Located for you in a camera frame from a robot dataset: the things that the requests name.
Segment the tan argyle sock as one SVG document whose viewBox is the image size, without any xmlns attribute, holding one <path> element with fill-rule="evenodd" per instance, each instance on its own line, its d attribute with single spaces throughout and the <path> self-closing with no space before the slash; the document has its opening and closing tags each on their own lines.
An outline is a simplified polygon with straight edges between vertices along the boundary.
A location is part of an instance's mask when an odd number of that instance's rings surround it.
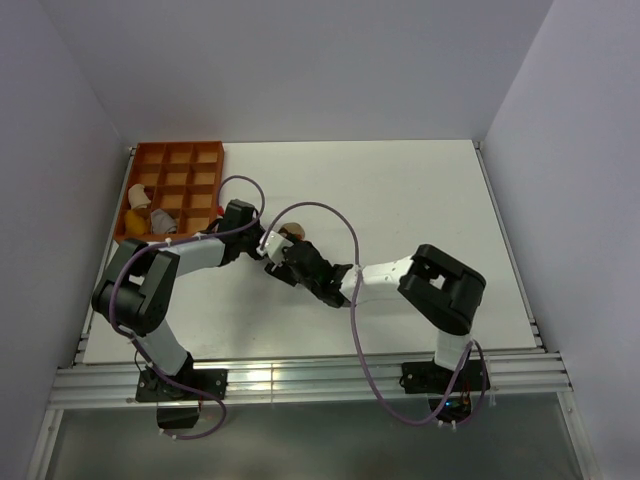
<svg viewBox="0 0 640 480">
<path fill-rule="evenodd" d="M 285 238 L 289 238 L 291 242 L 303 241 L 305 239 L 304 228 L 296 222 L 288 222 L 283 224 L 279 228 L 278 233 Z"/>
</svg>

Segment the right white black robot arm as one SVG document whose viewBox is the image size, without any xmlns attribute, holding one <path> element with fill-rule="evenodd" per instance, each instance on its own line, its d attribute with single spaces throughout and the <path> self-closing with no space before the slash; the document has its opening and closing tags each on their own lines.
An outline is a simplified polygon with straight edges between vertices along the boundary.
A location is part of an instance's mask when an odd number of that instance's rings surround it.
<svg viewBox="0 0 640 480">
<path fill-rule="evenodd" d="M 359 267 L 332 264 L 309 241 L 278 233 L 261 240 L 257 253 L 267 271 L 292 286 L 301 285 L 332 308 L 369 301 L 406 300 L 436 329 L 433 378 L 452 390 L 468 374 L 461 359 L 471 342 L 473 320 L 486 288 L 485 278 L 439 248 L 424 244 L 396 261 Z"/>
</svg>

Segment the grey sock red stripes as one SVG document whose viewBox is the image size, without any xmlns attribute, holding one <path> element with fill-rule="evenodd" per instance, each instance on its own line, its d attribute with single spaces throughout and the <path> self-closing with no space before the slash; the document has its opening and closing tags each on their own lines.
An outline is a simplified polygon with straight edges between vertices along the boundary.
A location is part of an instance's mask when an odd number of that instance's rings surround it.
<svg viewBox="0 0 640 480">
<path fill-rule="evenodd" d="M 154 235 L 175 234 L 178 230 L 176 220 L 162 209 L 151 212 L 150 222 L 151 233 Z"/>
</svg>

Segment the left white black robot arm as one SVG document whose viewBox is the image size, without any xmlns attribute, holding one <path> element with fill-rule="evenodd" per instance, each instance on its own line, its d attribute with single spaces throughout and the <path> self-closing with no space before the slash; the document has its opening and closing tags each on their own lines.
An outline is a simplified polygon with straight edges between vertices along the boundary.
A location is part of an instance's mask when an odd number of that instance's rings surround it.
<svg viewBox="0 0 640 480">
<path fill-rule="evenodd" d="M 195 386 L 192 356 L 166 320 L 176 279 L 226 266 L 243 253 L 259 259 L 263 234 L 258 210 L 234 199 L 209 230 L 189 239 L 172 244 L 123 241 L 102 274 L 92 294 L 93 310 L 162 372 L 158 385 L 170 398 L 183 399 Z"/>
</svg>

